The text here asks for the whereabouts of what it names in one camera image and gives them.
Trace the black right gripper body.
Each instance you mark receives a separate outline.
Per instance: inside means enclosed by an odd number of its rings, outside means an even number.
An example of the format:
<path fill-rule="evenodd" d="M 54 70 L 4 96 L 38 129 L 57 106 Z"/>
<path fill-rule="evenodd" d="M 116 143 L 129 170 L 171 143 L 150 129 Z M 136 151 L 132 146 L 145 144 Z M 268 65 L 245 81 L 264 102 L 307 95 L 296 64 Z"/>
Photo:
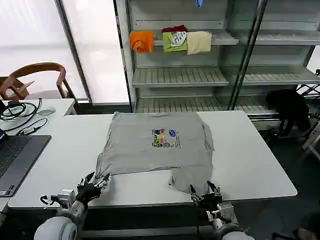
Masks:
<path fill-rule="evenodd" d="M 198 206 L 200 208 L 217 208 L 218 204 L 223 202 L 221 194 L 208 193 L 200 196 Z"/>

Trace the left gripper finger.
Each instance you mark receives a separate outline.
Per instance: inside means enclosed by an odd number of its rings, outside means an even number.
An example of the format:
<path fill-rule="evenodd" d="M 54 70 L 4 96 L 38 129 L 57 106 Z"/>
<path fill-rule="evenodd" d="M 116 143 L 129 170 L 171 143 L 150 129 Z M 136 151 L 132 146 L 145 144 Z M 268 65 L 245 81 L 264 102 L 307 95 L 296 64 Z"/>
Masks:
<path fill-rule="evenodd" d="M 89 184 L 94 175 L 95 175 L 95 172 L 93 171 L 89 173 L 87 176 L 85 176 L 84 178 L 81 178 L 80 183 L 77 186 L 82 187 Z"/>
<path fill-rule="evenodd" d="M 97 183 L 94 184 L 97 188 L 107 188 L 109 186 L 110 174 L 108 173 L 102 177 Z"/>

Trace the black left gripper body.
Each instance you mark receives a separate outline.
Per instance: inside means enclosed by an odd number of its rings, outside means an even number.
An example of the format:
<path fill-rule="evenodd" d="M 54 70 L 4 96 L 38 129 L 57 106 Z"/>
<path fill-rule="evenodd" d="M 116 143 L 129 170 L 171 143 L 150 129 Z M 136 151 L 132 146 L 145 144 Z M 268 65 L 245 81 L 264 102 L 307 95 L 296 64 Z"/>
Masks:
<path fill-rule="evenodd" d="M 75 199 L 82 203 L 89 203 L 93 199 L 97 199 L 101 194 L 101 189 L 93 183 L 85 182 L 77 186 L 77 195 Z"/>

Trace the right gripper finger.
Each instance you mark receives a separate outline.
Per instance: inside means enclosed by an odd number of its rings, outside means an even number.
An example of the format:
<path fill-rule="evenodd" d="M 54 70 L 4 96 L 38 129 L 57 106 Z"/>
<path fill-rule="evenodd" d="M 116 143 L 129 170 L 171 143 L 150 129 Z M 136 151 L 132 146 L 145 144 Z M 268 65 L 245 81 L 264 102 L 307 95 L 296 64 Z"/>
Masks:
<path fill-rule="evenodd" d="M 192 201 L 200 201 L 201 197 L 197 194 L 196 190 L 194 189 L 193 185 L 189 185 L 189 192 L 190 192 L 190 197 Z"/>
<path fill-rule="evenodd" d="M 221 189 L 219 186 L 216 186 L 213 182 L 207 181 L 207 186 L 208 186 L 208 192 L 212 194 L 213 196 L 220 196 L 221 195 Z"/>

